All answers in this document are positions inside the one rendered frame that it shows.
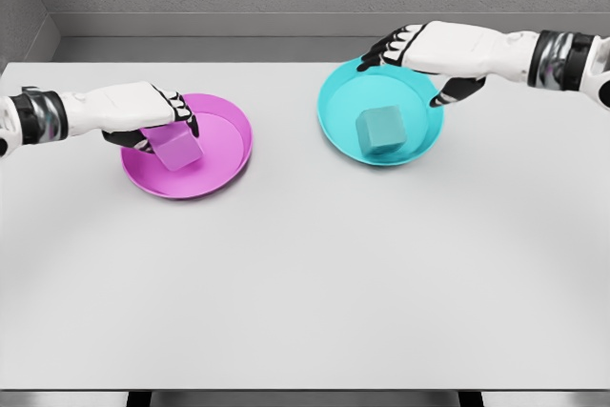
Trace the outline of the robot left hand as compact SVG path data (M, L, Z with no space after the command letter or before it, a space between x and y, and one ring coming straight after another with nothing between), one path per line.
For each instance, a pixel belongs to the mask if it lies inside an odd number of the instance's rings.
M154 153L144 129L184 122L194 138L199 137L196 116L180 92L166 91L149 82L115 85L102 89L117 112L112 115L111 130L102 130L103 138L114 145Z

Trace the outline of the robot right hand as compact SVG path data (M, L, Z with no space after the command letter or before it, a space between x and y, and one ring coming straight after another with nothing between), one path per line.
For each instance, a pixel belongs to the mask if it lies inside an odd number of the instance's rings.
M429 102L432 108L464 100L482 89L492 71L500 33L479 26L432 21L406 25L376 42L360 58L359 72L390 65L448 78Z

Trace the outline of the pink block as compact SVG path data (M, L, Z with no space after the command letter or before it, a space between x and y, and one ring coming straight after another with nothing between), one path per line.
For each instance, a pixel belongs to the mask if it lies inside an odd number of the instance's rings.
M184 121L141 130L152 151L170 172L178 171L203 157L203 150Z

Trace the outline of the pink plate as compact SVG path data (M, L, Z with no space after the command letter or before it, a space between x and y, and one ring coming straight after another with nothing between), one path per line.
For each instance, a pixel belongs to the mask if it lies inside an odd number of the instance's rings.
M246 114L234 103L206 93L187 93L194 112L203 157L175 172L154 153L121 150L123 170L141 190L170 199L191 199L213 193L231 182L248 162L254 143Z

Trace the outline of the cyan block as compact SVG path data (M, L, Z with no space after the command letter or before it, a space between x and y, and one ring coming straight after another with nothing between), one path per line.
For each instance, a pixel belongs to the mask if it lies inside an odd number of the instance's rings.
M398 105L372 108L356 119L358 145L363 155L394 153L407 141Z

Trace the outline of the cyan plate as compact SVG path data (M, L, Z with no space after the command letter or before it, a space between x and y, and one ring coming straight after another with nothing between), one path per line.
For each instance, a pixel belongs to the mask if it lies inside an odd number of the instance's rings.
M341 153L373 166L399 166L422 157L437 143L444 124L443 109L429 106L437 95L431 79L394 66L359 72L359 64L357 58L340 65L320 89L317 116L327 139ZM394 105L402 115L406 143L394 153L363 155L356 133L357 117L368 109Z

